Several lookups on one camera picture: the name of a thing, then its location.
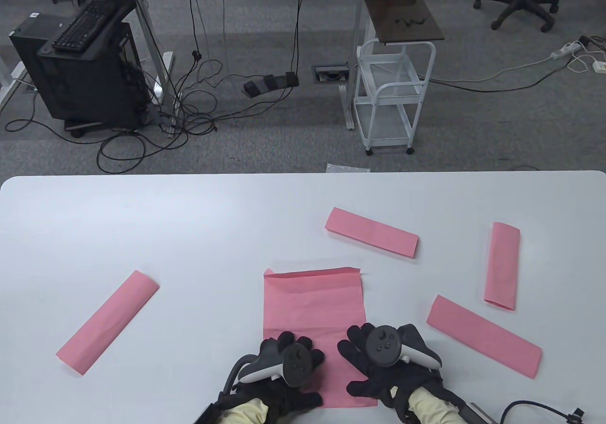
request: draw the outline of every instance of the chair base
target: chair base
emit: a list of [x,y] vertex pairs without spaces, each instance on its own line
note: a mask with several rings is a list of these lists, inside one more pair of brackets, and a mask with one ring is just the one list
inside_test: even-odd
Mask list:
[[[498,19],[496,19],[494,22],[492,22],[491,28],[493,30],[496,30],[499,26],[501,26],[501,24],[505,21],[505,19],[507,19],[511,14],[513,14],[515,11],[519,11],[521,9],[524,9],[524,11],[531,12],[534,15],[540,17],[541,19],[543,19],[545,21],[545,24],[543,24],[543,26],[541,26],[541,31],[544,33],[547,33],[549,30],[551,30],[553,28],[553,25],[556,22],[555,19],[550,15],[550,13],[555,14],[556,12],[558,12],[559,0],[491,0],[491,1],[498,1],[500,3],[505,3],[508,5],[505,8],[505,10],[500,14]],[[543,7],[540,6],[541,4],[550,4],[551,5],[551,7],[549,8],[550,13],[548,13],[545,9],[543,9]],[[476,9],[480,9],[481,6],[482,6],[481,0],[476,0],[473,4],[473,7]]]

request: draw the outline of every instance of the computer tower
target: computer tower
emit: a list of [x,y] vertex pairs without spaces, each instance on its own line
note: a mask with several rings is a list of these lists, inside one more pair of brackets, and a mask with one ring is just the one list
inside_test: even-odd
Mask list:
[[[150,95],[129,24],[110,22],[84,52],[69,53],[52,48],[58,19],[30,17],[11,35],[52,117],[74,136],[93,127],[141,127]],[[52,26],[41,43],[40,32]]]
[[15,31],[9,34],[15,50],[25,65],[28,74],[30,74],[30,78],[46,104],[48,111],[53,114],[53,117],[58,119],[64,119],[61,116],[61,106],[58,100],[53,97],[50,84],[37,56],[37,52],[67,22],[69,22],[69,18],[66,17],[33,12]]

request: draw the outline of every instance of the folded pink paper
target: folded pink paper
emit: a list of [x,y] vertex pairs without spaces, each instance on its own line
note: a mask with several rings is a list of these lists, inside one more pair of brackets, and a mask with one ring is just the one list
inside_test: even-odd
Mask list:
[[347,328],[366,322],[360,270],[305,271],[264,276],[265,305],[263,337],[277,337],[282,331],[307,336],[314,348],[324,352],[325,361],[314,372],[309,389],[319,391],[326,408],[376,406],[372,398],[353,397],[347,383],[366,380],[338,352],[337,343],[347,338]]
[[527,377],[536,377],[542,354],[538,346],[443,296],[433,301],[427,324]]
[[419,237],[390,225],[334,208],[326,229],[406,257],[415,257]]
[[84,375],[160,286],[135,271],[57,352]]
[[505,223],[493,223],[489,270],[484,290],[486,302],[503,309],[516,309],[519,251],[520,231]]

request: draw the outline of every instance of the pink paper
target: pink paper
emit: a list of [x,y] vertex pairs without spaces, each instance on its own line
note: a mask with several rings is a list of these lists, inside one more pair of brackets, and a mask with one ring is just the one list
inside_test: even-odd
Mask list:
[[347,383],[366,380],[338,352],[337,343],[347,338],[347,328],[366,322],[360,270],[304,271],[264,277],[265,305],[263,337],[277,337],[282,331],[307,336],[326,357],[314,373],[309,389],[319,391],[326,408],[376,406],[373,398],[352,397]]
[[334,208],[326,221],[326,229],[354,238],[396,254],[415,257],[419,237],[384,223],[362,218],[352,212]]
[[511,225],[493,223],[484,290],[486,302],[508,310],[516,309],[519,251],[520,231]]
[[160,286],[135,271],[57,352],[80,375],[97,361]]
[[541,349],[478,314],[437,295],[427,324],[487,357],[535,378]]

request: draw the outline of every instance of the white power strip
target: white power strip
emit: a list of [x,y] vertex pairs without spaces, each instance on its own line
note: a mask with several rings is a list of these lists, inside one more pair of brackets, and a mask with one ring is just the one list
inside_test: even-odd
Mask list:
[[552,52],[552,54],[550,56],[552,57],[552,59],[558,59],[558,58],[562,58],[563,56],[577,52],[578,50],[580,50],[582,48],[583,48],[583,46],[578,42],[566,44],[560,50],[556,50],[555,52]]

